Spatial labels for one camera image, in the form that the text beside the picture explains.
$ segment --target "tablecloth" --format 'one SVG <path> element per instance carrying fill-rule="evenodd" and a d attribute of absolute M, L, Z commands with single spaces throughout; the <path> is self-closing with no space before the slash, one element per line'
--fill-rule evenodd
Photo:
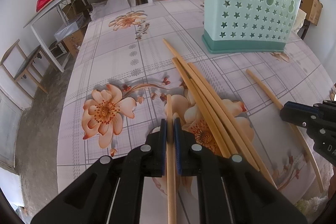
<path fill-rule="evenodd" d="M 278 109 L 245 70 L 254 72 L 283 104 L 313 105 L 333 99 L 335 87 L 330 77 L 294 33 L 284 53 L 210 54 L 201 39 L 203 21 L 204 0 L 165 0 L 89 24 L 59 127 L 59 191 L 101 156 L 124 156 L 143 144 L 166 117 L 167 94 L 174 95 L 174 112 L 182 118 L 184 128 L 216 152 L 209 129 L 196 117 L 197 106 L 162 42 L 165 38 L 187 62 L 197 66 L 231 109 L 283 195 L 293 203 L 302 197 L 315 178 L 314 171 Z M 302 131 L 312 147 L 312 140 Z M 321 166 L 324 159 L 314 156 Z M 198 223 L 196 179 L 178 178 L 178 184 L 179 223 Z M 166 223 L 166 215 L 164 178 L 145 178 L 140 223 Z"/>

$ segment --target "wooden chopstick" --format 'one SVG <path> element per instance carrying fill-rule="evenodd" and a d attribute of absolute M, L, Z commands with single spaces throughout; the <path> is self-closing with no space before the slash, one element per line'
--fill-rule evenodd
<path fill-rule="evenodd" d="M 229 149 L 228 157 L 230 157 L 233 154 L 238 154 L 238 151 L 237 151 L 235 145 L 233 144 L 232 140 L 230 139 L 230 136 L 227 134 L 226 129 L 223 126 L 221 120 L 218 118 L 216 112 L 213 110 L 212 106 L 209 104 L 207 98 L 205 98 L 205 96 L 202 93 L 202 91 L 200 90 L 200 88 L 196 85 L 194 79 L 191 79 L 191 82 L 193 83 L 195 89 L 197 90 L 197 92 L 198 92 L 199 96 L 201 97 L 203 103 L 205 104 L 207 110 L 210 112 L 211 117 L 213 118 L 220 134 L 222 135 L 222 138 L 223 138 L 225 144 L 227 145 L 227 147 Z"/>
<path fill-rule="evenodd" d="M 181 64 L 177 60 L 177 58 L 173 58 L 172 61 L 175 65 L 175 67 L 177 68 L 180 76 L 182 77 L 184 83 L 188 87 L 188 90 L 191 92 L 192 96 L 194 97 L 194 100 L 195 100 L 200 112 L 202 113 L 202 115 L 204 117 L 204 120 L 207 123 L 207 125 L 208 125 L 208 127 L 209 127 L 209 129 L 210 129 L 218 147 L 219 147 L 220 152 L 222 153 L 222 156 L 226 157 L 228 155 L 228 148 L 227 148 L 223 138 L 221 137 L 221 134 L 220 134 L 213 118 L 211 117 L 211 115 L 210 115 L 209 111 L 207 110 L 205 104 L 203 103 L 201 97 L 199 96 L 198 92 L 194 88 L 194 85 L 190 81 L 187 73 L 184 71 Z"/>
<path fill-rule="evenodd" d="M 171 95 L 167 95 L 167 195 L 168 224 L 176 224 L 176 168 Z"/>
<path fill-rule="evenodd" d="M 218 100 L 217 99 L 215 100 L 214 96 L 211 95 L 211 93 L 209 92 L 209 89 L 201 82 L 201 80 L 196 75 L 196 73 L 189 67 L 187 62 L 179 55 L 179 53 L 169 44 L 169 42 L 166 39 L 163 39 L 163 42 L 166 44 L 167 48 L 172 52 L 172 54 L 179 60 L 179 62 L 182 64 L 182 66 L 185 68 L 185 70 L 190 74 L 190 76 L 194 79 L 195 83 L 200 88 L 202 93 L 205 95 L 205 97 L 207 98 L 207 100 L 209 101 L 209 103 L 211 104 L 211 106 L 213 107 L 215 112 L 217 113 L 218 117 L 222 120 L 223 124 L 228 129 L 232 138 L 236 142 L 241 154 L 249 162 L 250 165 L 252 165 L 257 171 L 259 171 L 260 169 L 259 169 L 258 165 L 256 164 L 254 158 L 252 157 L 251 152 L 248 150 L 248 146 L 245 144 L 246 142 L 244 143 L 244 141 L 243 141 L 244 140 L 243 137 L 245 137 L 245 139 L 248 140 L 247 136 L 245 135 L 244 132 L 242 133 L 243 137 L 241 137 L 240 134 L 238 134 L 234 124 L 232 122 L 230 122 L 227 114 L 224 113 L 224 111 L 222 109 L 222 106 L 220 105 L 220 104 L 222 104 L 222 105 L 224 105 L 224 104 L 223 104 L 222 100 L 219 98 L 219 96 L 217 95 L 217 93 L 214 91 L 214 93 L 218 97 Z"/>
<path fill-rule="evenodd" d="M 194 71 L 196 76 L 201 80 L 205 88 L 210 92 L 210 94 L 214 97 L 215 102 L 220 106 L 223 117 L 226 117 L 226 120 L 223 121 L 224 125 L 228 128 L 229 132 L 232 134 L 235 133 L 239 137 L 241 137 L 247 146 L 249 152 L 251 152 L 251 155 L 253 159 L 255 160 L 256 164 L 258 165 L 260 172 L 262 175 L 271 183 L 274 187 L 277 187 L 271 174 L 269 173 L 266 165 L 260 158 L 259 154 L 255 150 L 254 146 L 250 142 L 250 140 L 247 138 L 244 131 L 241 129 L 239 124 L 237 123 L 234 116 L 231 114 L 231 112 L 226 108 L 226 106 L 223 104 L 221 98 L 218 96 L 216 91 L 213 89 L 213 87 L 208 83 L 208 81 L 203 77 L 203 75 L 200 73 L 200 71 L 196 68 L 196 66 L 193 63 L 188 63 L 189 67 Z"/>
<path fill-rule="evenodd" d="M 263 82 L 261 82 L 261 80 L 254 75 L 253 72 L 251 72 L 249 69 L 246 70 L 247 74 L 250 75 L 252 77 L 252 79 L 260 86 L 260 88 L 268 95 L 268 97 L 272 100 L 272 102 L 276 105 L 276 107 L 281 110 L 283 108 L 282 103 L 278 100 L 277 97 L 275 97 L 275 95 L 268 89 L 268 87 L 266 87 Z M 297 138 L 299 138 L 303 148 L 305 149 L 310 163 L 314 169 L 315 175 L 316 175 L 316 179 L 320 188 L 320 192 L 323 193 L 324 188 L 323 188 L 323 182 L 322 182 L 322 178 L 321 178 L 321 174 L 320 174 L 320 170 L 319 167 L 317 166 L 316 160 L 310 150 L 309 145 L 307 144 L 305 137 L 302 135 L 301 131 L 297 128 L 297 126 L 295 126 L 294 124 L 289 124 L 292 128 L 292 130 L 294 131 L 295 135 L 297 136 Z"/>

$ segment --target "flower print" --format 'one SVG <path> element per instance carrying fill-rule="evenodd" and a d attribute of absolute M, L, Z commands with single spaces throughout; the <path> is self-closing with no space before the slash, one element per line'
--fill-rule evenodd
<path fill-rule="evenodd" d="M 142 20 L 146 19 L 144 11 L 128 12 L 126 15 L 121 15 L 109 23 L 109 27 L 113 30 L 126 29 L 131 25 L 139 25 Z"/>
<path fill-rule="evenodd" d="M 134 118 L 133 110 L 136 102 L 132 97 L 122 100 L 121 90 L 111 84 L 107 90 L 93 90 L 93 99 L 87 100 L 84 105 L 82 128 L 83 140 L 99 134 L 99 146 L 106 148 L 112 142 L 113 134 L 119 135 L 123 128 L 123 119 L 119 113 Z"/>
<path fill-rule="evenodd" d="M 135 65 L 138 64 L 138 63 L 139 63 L 139 60 L 138 60 L 138 59 L 133 59 L 133 60 L 130 62 L 131 66 L 135 66 Z"/>
<path fill-rule="evenodd" d="M 133 57 L 133 56 L 136 56 L 137 54 L 138 54 L 138 52 L 133 51 L 133 52 L 131 52 L 131 53 L 129 54 L 129 56 Z"/>
<path fill-rule="evenodd" d="M 134 69 L 131 71 L 131 76 L 138 76 L 142 73 L 141 69 Z"/>
<path fill-rule="evenodd" d="M 275 57 L 276 60 L 279 60 L 279 61 L 284 60 L 287 63 L 289 63 L 289 57 L 284 52 L 270 52 L 270 54 L 271 54 L 271 56 Z"/>

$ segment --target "box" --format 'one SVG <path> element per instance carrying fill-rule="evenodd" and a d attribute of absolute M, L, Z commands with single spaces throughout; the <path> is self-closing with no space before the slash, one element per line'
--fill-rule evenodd
<path fill-rule="evenodd" d="M 63 42 L 73 57 L 77 57 L 80 46 L 84 40 L 86 29 L 87 25 L 63 39 Z"/>
<path fill-rule="evenodd" d="M 300 9 L 307 13 L 306 20 L 317 25 L 320 19 L 322 3 L 319 0 L 301 0 Z"/>

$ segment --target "wooden chair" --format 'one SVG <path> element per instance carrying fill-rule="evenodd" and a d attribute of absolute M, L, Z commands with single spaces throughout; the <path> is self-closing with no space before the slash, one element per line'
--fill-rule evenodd
<path fill-rule="evenodd" d="M 37 46 L 28 56 L 23 52 L 23 50 L 21 49 L 21 47 L 19 46 L 19 41 L 20 39 L 18 39 L 3 55 L 1 61 L 0 61 L 0 66 L 3 67 L 3 69 L 5 70 L 5 72 L 7 73 L 7 75 L 9 76 L 9 78 L 11 78 L 14 83 L 18 86 L 18 88 L 24 93 L 26 94 L 29 98 L 34 99 L 19 83 L 18 81 L 24 77 L 24 75 L 27 75 L 29 78 L 31 78 L 35 84 L 42 89 L 45 93 L 48 94 L 47 90 L 40 84 L 40 82 L 38 82 L 38 80 L 36 80 L 36 78 L 29 72 L 29 68 L 32 68 L 32 70 L 34 70 L 34 72 L 41 78 L 42 75 L 39 73 L 39 71 L 33 66 L 33 61 L 34 59 L 38 56 L 39 52 L 42 52 L 43 55 L 47 58 L 47 60 L 49 61 L 49 63 L 53 66 L 53 68 L 55 70 L 57 70 L 57 68 L 55 67 L 54 63 L 51 61 L 51 59 L 49 58 L 49 56 L 44 52 L 44 50 L 42 49 L 41 45 Z M 15 74 L 15 76 L 13 77 L 13 75 L 11 75 L 11 73 L 7 70 L 7 68 L 5 67 L 5 60 L 9 57 L 9 55 L 11 54 L 11 52 L 13 51 L 14 48 L 17 48 L 20 52 L 20 54 L 22 55 L 22 57 L 25 59 L 21 65 L 21 67 L 19 68 L 19 70 L 17 71 L 17 73 Z"/>

